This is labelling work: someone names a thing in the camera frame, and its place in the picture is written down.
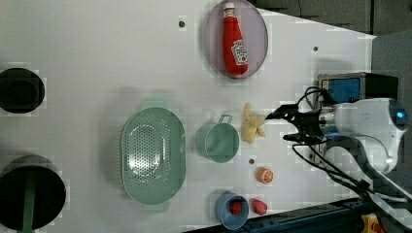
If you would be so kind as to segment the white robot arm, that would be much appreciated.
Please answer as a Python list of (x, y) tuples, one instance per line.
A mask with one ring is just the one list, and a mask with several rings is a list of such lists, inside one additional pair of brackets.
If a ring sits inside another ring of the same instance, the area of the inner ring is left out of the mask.
[(369, 203), (384, 231), (395, 226), (411, 233), (411, 194), (387, 177), (408, 129), (407, 113), (397, 101), (361, 99), (306, 113), (288, 104), (266, 118), (284, 119), (297, 129), (284, 137), (295, 149), (322, 145), (315, 153), (322, 161), (318, 168)]

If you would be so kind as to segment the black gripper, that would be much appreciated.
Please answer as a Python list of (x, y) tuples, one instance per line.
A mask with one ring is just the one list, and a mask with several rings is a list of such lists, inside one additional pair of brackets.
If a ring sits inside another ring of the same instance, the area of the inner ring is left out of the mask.
[(320, 142), (324, 137), (319, 124), (319, 115), (319, 112), (301, 113), (296, 104), (285, 104), (270, 113), (265, 119), (290, 119), (293, 117), (292, 124), (298, 132), (284, 135), (283, 139), (297, 143), (315, 143)]

